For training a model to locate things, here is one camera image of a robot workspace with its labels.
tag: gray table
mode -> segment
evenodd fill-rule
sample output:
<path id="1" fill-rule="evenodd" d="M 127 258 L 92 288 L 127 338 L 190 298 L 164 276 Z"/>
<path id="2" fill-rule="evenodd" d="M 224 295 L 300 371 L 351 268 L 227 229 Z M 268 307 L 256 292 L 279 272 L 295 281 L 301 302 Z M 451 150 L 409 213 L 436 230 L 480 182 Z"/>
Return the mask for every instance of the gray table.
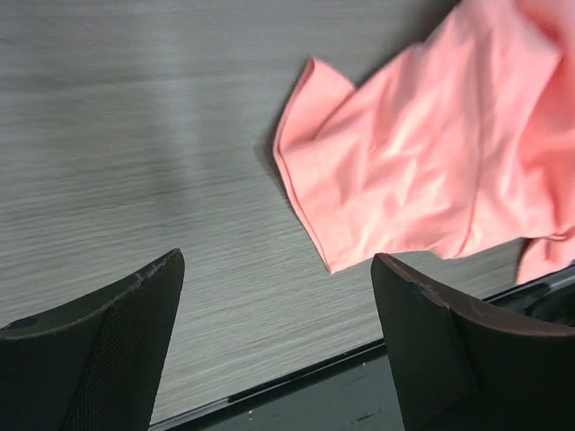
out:
<path id="1" fill-rule="evenodd" d="M 306 57 L 360 84 L 453 0 L 4 0 L 0 324 L 187 260 L 153 422 L 381 336 L 368 264 L 329 277 L 270 140 Z M 411 264 L 474 295 L 518 245 Z"/>

